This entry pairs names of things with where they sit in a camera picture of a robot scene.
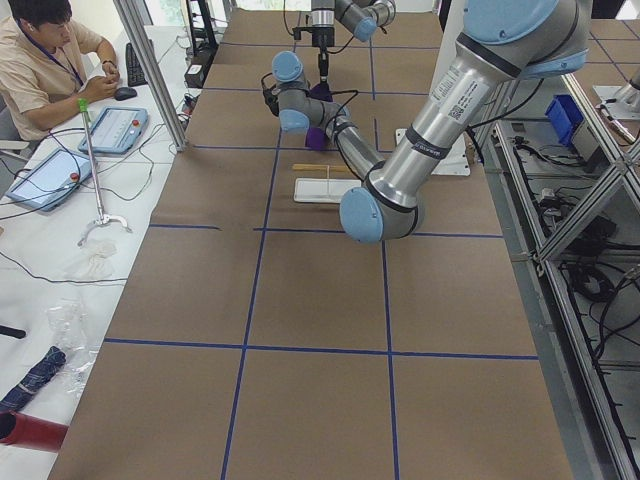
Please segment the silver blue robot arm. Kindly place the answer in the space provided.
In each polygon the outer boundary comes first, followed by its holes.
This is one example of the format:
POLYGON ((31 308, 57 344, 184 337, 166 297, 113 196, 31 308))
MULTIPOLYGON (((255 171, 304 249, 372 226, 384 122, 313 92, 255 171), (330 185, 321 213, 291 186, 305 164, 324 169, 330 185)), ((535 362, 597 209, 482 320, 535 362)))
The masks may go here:
POLYGON ((580 69, 587 57, 589 1, 467 1, 456 55, 388 159, 361 136, 346 107, 310 96, 298 56, 272 60, 280 128, 320 128, 362 184, 339 207, 344 231, 362 243, 399 239, 424 218, 419 194, 500 84, 580 69))
POLYGON ((335 46, 334 23, 341 24, 355 39, 367 42, 378 28, 391 24, 396 15, 392 0, 321 0, 311 2, 312 45, 319 49, 319 84, 328 86, 329 48, 335 46))

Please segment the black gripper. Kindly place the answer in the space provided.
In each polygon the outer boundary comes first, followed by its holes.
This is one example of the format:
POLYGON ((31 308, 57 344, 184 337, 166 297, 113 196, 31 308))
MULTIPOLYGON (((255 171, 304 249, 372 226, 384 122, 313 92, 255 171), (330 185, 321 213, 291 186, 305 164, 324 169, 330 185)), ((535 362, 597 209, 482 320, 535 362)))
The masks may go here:
POLYGON ((329 53, 326 48, 334 46, 334 25, 322 24, 311 26, 312 45, 320 48, 318 52, 319 83, 328 83, 329 53))

